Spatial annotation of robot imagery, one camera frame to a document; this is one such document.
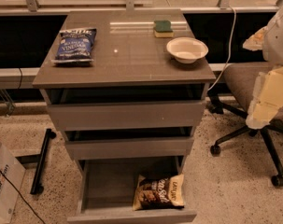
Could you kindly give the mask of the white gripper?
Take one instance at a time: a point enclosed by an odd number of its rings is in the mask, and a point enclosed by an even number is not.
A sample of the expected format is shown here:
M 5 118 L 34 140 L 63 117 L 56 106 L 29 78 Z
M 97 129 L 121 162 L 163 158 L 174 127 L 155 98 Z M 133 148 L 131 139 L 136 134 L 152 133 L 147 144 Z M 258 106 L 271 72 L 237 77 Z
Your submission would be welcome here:
M 283 65 L 283 5 L 267 26 L 243 43 L 243 48 L 262 50 L 267 62 Z M 262 129 L 283 107 L 283 66 L 268 73 L 260 72 L 255 80 L 252 96 L 246 125 L 250 129 Z

